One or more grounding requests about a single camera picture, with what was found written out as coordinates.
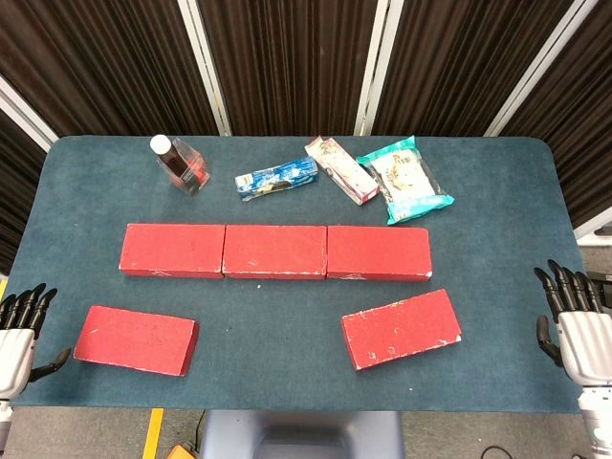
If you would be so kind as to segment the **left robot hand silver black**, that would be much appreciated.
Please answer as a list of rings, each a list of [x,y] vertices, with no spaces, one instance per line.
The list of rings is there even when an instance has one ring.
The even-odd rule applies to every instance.
[[[1,300],[1,403],[7,404],[34,383],[58,371],[72,349],[62,349],[53,361],[33,367],[38,339],[57,288],[38,284]]]

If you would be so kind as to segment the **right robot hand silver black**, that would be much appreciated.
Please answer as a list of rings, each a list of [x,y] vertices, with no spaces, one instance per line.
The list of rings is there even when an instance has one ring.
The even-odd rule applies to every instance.
[[[540,350],[582,387],[611,385],[611,307],[595,280],[547,261],[534,268],[551,314],[540,315],[535,335]]]

